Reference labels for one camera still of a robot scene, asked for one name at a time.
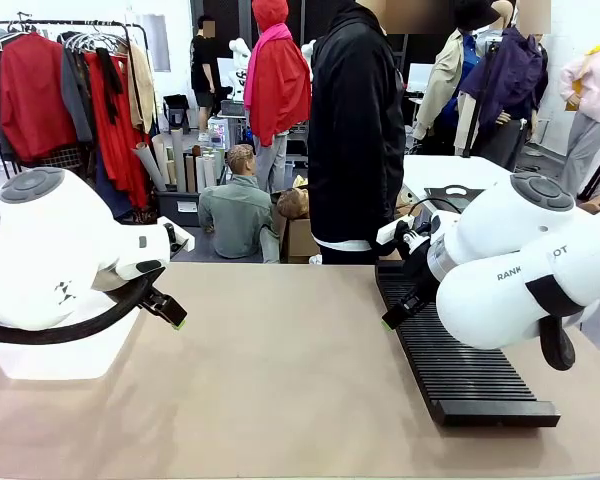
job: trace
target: black ribbed mat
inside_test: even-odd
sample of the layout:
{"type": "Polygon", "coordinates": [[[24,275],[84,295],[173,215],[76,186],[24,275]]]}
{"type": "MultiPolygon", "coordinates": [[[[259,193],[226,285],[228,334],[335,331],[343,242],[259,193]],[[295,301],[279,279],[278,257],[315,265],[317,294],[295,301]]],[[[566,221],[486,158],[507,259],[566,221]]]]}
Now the black ribbed mat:
{"type": "MultiPolygon", "coordinates": [[[[402,262],[381,262],[376,281],[387,309],[410,284],[402,262]]],[[[454,339],[435,304],[397,330],[433,420],[443,426],[555,427],[554,405],[539,402],[500,350],[484,351],[454,339]]]]}

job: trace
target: white jacket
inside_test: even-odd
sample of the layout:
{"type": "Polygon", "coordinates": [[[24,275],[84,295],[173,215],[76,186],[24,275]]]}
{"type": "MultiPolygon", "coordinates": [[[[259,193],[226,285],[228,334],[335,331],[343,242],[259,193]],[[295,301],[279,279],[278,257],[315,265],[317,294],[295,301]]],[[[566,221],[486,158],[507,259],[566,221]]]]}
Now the white jacket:
{"type": "Polygon", "coordinates": [[[463,62],[463,37],[462,33],[456,30],[436,57],[436,63],[431,71],[427,92],[418,111],[418,125],[413,133],[417,140],[425,137],[427,130],[433,126],[433,122],[453,97],[462,77],[463,62]]]}

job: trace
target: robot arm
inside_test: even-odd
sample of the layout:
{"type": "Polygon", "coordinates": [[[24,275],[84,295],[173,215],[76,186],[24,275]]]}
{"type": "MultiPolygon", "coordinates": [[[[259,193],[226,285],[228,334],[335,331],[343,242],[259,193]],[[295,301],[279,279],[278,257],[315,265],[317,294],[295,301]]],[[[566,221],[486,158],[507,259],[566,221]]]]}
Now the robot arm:
{"type": "MultiPolygon", "coordinates": [[[[11,327],[0,326],[0,341],[44,344],[84,338],[137,305],[174,326],[184,321],[186,312],[152,287],[178,243],[175,227],[164,225],[168,222],[120,225],[84,182],[55,168],[32,169],[8,181],[0,190],[0,216],[0,325],[11,327]],[[90,329],[82,324],[53,328],[92,289],[107,292],[122,306],[90,329]]],[[[180,238],[187,235],[178,230],[180,238]]]]}
{"type": "Polygon", "coordinates": [[[397,235],[411,253],[404,271],[415,286],[383,318],[396,328],[437,301],[459,341],[493,349],[540,336],[547,361],[568,369],[575,358],[563,327],[600,298],[600,241],[593,253],[588,234],[598,235],[600,216],[593,220],[554,181],[518,174],[462,215],[435,215],[429,236],[402,226],[397,235]]]}
{"type": "MultiPolygon", "coordinates": [[[[566,355],[556,358],[551,333],[542,329],[551,328],[550,319],[558,330],[581,321],[573,315],[599,299],[600,214],[517,253],[458,266],[440,285],[437,308],[449,333],[467,345],[502,348],[540,336],[547,360],[565,369],[575,360],[568,345],[553,345],[566,355]]],[[[553,338],[568,342],[563,333],[553,338]]]]}

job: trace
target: black shirt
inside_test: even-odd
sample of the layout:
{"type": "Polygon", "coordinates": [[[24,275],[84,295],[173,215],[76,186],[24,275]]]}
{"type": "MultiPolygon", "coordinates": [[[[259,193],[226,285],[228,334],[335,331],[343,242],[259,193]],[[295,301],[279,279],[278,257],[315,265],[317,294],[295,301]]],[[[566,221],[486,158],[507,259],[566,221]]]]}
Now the black shirt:
{"type": "Polygon", "coordinates": [[[213,39],[196,35],[191,42],[191,88],[194,92],[205,93],[211,91],[211,85],[209,85],[209,80],[207,80],[202,66],[209,64],[213,71],[215,62],[213,39]]]}

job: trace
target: white table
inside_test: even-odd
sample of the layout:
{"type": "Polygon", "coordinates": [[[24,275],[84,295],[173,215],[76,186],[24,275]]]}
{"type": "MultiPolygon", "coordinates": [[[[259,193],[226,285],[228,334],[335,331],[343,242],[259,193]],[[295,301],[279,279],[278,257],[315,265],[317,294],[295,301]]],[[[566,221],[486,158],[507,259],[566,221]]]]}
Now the white table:
{"type": "MultiPolygon", "coordinates": [[[[444,188],[462,185],[472,190],[486,190],[511,172],[481,157],[441,157],[405,155],[404,187],[417,200],[427,198],[426,188],[444,188]]],[[[427,208],[437,208],[427,202],[427,208]]]]}

